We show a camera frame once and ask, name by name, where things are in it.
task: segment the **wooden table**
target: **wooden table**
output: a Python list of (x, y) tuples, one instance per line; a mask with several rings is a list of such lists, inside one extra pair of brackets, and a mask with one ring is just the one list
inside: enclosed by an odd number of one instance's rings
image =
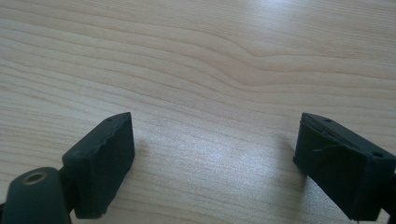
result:
[(291, 161), (302, 112), (396, 153), (394, 1), (2, 0), (0, 73), (1, 202), (132, 113), (132, 170), (76, 224), (356, 223)]

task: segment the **black bracket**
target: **black bracket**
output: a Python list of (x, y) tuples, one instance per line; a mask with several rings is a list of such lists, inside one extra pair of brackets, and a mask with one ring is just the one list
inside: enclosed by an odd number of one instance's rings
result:
[(396, 157), (337, 122), (303, 113), (293, 160), (349, 219), (396, 217)]
[(98, 218), (133, 160), (131, 114), (105, 119), (62, 156), (61, 170), (44, 167), (14, 179), (0, 206), (1, 223), (71, 223), (73, 209), (78, 218)]

